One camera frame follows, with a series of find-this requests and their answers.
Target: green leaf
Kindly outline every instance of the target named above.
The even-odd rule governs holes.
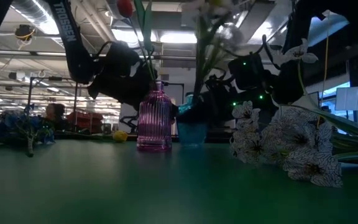
[[[137,15],[137,22],[139,23],[140,29],[143,30],[144,27],[144,7],[142,4],[142,0],[134,0],[136,15]]]
[[[342,161],[344,160],[351,160],[351,159],[357,159],[358,158],[358,152],[348,152],[348,153],[340,153],[334,155],[336,159],[340,159]]]
[[[316,113],[316,114],[320,115],[321,117],[323,117],[324,119],[326,119],[327,121],[331,122],[335,127],[339,128],[349,134],[358,136],[358,124],[353,121],[349,121],[346,118],[342,118],[342,117],[333,115],[331,113],[322,111],[317,108],[308,109],[308,108],[304,108],[302,106],[296,106],[296,105],[282,105],[282,106],[292,106],[292,107],[301,108],[301,109]]]
[[[144,48],[146,51],[151,52],[153,50],[152,41],[150,39],[152,35],[152,0],[149,1],[144,14],[144,26],[142,29]]]

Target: flower stem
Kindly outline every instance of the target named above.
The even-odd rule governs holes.
[[[135,32],[135,35],[136,35],[136,38],[137,38],[137,42],[139,43],[139,48],[140,48],[140,50],[142,51],[142,54],[143,54],[144,60],[145,60],[145,62],[146,62],[147,68],[149,68],[150,77],[151,77],[152,81],[154,82],[155,80],[154,80],[154,75],[153,75],[153,69],[150,67],[151,64],[149,65],[149,64],[147,63],[146,53],[145,53],[144,50],[143,50],[142,43],[141,43],[140,40],[139,40],[139,36],[137,35],[136,29],[135,29],[135,27],[134,27],[134,24],[132,23],[132,19],[131,19],[131,18],[129,18],[129,22],[131,23],[131,26],[132,26],[132,28],[133,28],[133,30],[134,30],[134,32]]]
[[[301,83],[301,86],[302,86],[302,90],[303,90],[303,94],[306,95],[310,101],[310,103],[316,107],[316,108],[319,108],[319,106],[311,99],[310,95],[308,94],[308,92],[306,91],[306,88],[303,84],[303,81],[302,81],[302,75],[301,75],[301,61],[299,60],[298,62],[298,79],[299,79],[299,82]]]

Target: ceiling light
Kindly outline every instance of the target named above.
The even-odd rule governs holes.
[[[166,32],[160,38],[161,43],[170,44],[195,44],[197,38],[194,33],[188,32]]]
[[[285,26],[284,28],[282,28],[282,29],[280,30],[280,34],[284,33],[286,30],[287,30],[287,27]]]
[[[48,83],[44,83],[44,82],[40,82],[41,84],[43,84],[44,86],[49,86]]]
[[[119,29],[112,29],[111,30],[117,40],[127,42],[129,47],[136,47],[139,45],[137,41],[136,34],[133,30],[119,30]],[[137,36],[139,40],[143,41],[143,35],[140,30],[136,30]],[[151,41],[155,42],[157,40],[154,32],[152,32],[150,36]]]
[[[48,90],[50,90],[50,91],[54,91],[54,92],[59,92],[59,90],[58,90],[58,89],[56,89],[56,88],[48,88]]]
[[[238,17],[239,14],[236,15],[236,17],[238,17],[239,19],[237,20],[236,22],[236,27],[237,28],[240,28],[241,24],[242,24],[242,21],[244,21],[244,19],[246,18],[248,14],[248,11],[243,11],[240,15],[240,17]]]
[[[0,55],[31,55],[28,51],[18,51],[18,50],[0,50]]]
[[[39,56],[61,56],[66,57],[66,53],[63,52],[37,52]]]

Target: ribbed glass vase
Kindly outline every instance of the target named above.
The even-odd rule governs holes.
[[[149,94],[140,103],[137,150],[168,151],[172,148],[171,99],[164,93],[162,82],[150,84],[150,89]]]

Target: desk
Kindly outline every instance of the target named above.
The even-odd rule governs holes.
[[[343,171],[343,189],[318,187],[228,147],[57,140],[28,158],[0,146],[0,224],[358,223],[358,170]]]

